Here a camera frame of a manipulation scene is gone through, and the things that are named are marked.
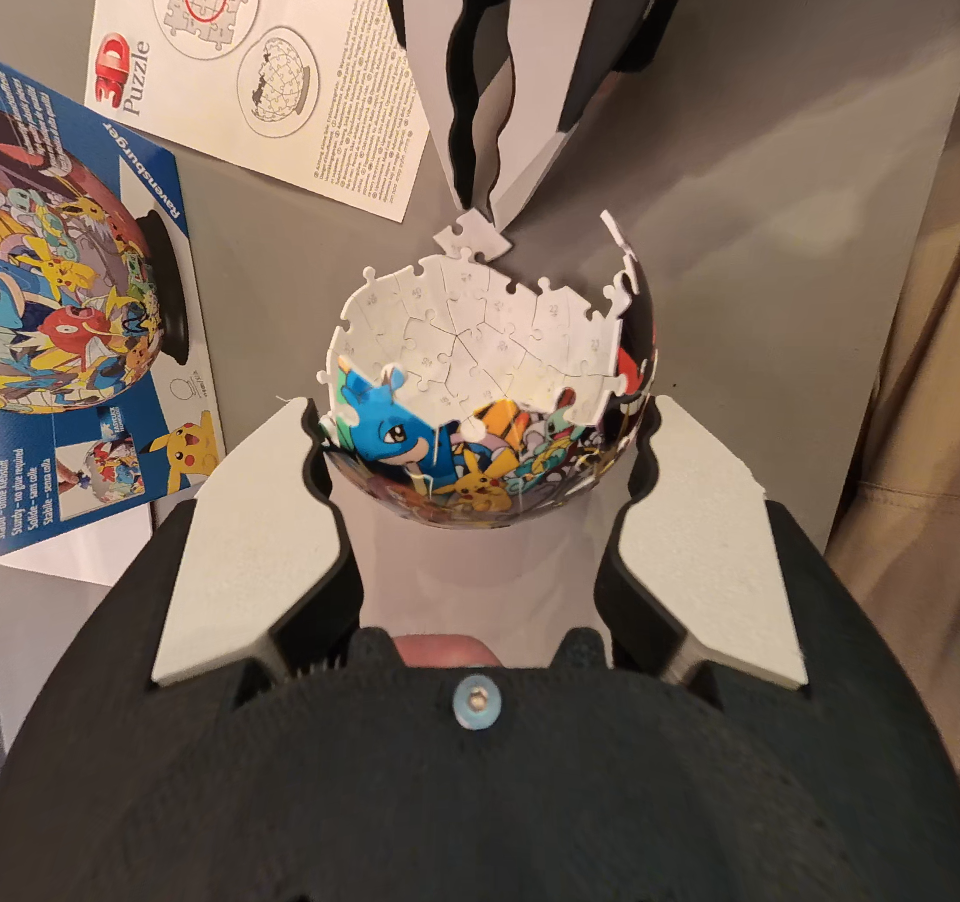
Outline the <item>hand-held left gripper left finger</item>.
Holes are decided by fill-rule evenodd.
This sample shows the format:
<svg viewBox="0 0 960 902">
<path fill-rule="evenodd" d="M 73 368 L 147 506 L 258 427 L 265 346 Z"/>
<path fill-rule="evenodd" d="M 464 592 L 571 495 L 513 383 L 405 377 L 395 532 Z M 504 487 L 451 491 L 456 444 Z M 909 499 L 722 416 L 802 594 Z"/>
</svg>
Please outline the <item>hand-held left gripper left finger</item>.
<svg viewBox="0 0 960 902">
<path fill-rule="evenodd" d="M 346 665 L 364 589 L 313 400 L 230 452 L 195 507 L 151 670 L 162 686 L 251 659 L 281 681 Z"/>
</svg>

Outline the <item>blue puzzle box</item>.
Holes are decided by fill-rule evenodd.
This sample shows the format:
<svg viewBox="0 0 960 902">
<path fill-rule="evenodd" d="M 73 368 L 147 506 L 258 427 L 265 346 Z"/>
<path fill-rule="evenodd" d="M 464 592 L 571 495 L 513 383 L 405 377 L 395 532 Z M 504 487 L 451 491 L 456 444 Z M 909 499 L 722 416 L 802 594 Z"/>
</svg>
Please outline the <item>blue puzzle box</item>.
<svg viewBox="0 0 960 902">
<path fill-rule="evenodd" d="M 1 67 L 1 552 L 223 454 L 174 154 Z"/>
</svg>

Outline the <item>white puzzle piece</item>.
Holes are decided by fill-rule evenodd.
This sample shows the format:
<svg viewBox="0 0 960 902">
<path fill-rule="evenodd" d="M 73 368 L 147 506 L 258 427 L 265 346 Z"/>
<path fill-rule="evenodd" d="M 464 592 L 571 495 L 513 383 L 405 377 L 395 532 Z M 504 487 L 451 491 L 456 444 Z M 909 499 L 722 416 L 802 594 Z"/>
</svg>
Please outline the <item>white puzzle piece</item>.
<svg viewBox="0 0 960 902">
<path fill-rule="evenodd" d="M 466 252 L 472 257 L 479 254 L 487 263 L 513 248 L 513 244 L 476 208 L 462 213 L 454 224 L 436 233 L 433 239 L 450 258 L 459 258 Z"/>
</svg>

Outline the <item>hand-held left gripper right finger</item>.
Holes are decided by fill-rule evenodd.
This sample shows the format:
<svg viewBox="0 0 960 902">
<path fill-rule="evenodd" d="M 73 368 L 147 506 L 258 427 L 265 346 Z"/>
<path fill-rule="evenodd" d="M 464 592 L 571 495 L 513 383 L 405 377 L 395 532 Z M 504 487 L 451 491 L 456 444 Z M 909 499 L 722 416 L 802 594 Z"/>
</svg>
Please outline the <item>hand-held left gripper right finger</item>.
<svg viewBox="0 0 960 902">
<path fill-rule="evenodd" d="M 594 584 L 614 663 L 671 684 L 705 664 L 809 683 L 764 488 L 672 398 L 643 416 Z"/>
</svg>

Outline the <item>white instruction leaflet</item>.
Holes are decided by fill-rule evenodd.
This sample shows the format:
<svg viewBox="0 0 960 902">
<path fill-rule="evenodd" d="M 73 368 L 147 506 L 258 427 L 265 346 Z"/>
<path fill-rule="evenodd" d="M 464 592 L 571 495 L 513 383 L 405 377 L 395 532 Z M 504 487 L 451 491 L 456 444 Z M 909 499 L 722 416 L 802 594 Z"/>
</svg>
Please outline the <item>white instruction leaflet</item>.
<svg viewBox="0 0 960 902">
<path fill-rule="evenodd" d="M 85 103 L 396 223 L 428 135 L 386 0 L 95 0 Z"/>
</svg>

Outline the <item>person's leg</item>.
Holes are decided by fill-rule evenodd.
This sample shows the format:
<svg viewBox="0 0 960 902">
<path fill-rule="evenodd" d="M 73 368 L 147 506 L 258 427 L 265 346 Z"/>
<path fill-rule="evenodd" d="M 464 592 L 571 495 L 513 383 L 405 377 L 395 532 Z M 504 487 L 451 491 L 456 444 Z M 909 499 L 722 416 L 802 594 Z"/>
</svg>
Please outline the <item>person's leg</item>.
<svg viewBox="0 0 960 902">
<path fill-rule="evenodd" d="M 938 720 L 958 710 L 958 150 L 941 156 L 828 561 Z"/>
</svg>

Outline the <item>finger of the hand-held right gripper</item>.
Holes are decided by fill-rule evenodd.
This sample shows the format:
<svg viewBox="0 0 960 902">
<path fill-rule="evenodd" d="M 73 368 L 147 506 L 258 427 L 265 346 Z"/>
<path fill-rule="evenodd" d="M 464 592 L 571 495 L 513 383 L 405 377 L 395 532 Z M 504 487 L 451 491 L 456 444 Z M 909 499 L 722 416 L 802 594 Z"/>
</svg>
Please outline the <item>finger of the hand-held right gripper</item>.
<svg viewBox="0 0 960 902">
<path fill-rule="evenodd" d="M 561 115 L 593 2 L 507 0 L 513 88 L 488 196 L 499 231 L 522 212 L 566 143 Z"/>
<path fill-rule="evenodd" d="M 457 204 L 478 207 L 474 119 L 481 100 L 475 69 L 487 11 L 506 0 L 387 0 L 399 44 Z"/>
</svg>

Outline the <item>partly built puzzle ball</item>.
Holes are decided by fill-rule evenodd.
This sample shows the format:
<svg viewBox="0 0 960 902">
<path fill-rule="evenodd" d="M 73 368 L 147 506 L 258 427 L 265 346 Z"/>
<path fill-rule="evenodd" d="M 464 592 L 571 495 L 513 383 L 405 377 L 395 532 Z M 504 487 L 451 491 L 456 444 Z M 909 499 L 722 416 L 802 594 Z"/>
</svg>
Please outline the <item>partly built puzzle ball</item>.
<svg viewBox="0 0 960 902">
<path fill-rule="evenodd" d="M 593 488 L 637 437 L 658 360 L 639 256 L 601 220 L 622 254 L 604 311 L 479 254 L 366 268 L 318 374 L 329 466 L 450 529 L 518 524 Z"/>
</svg>

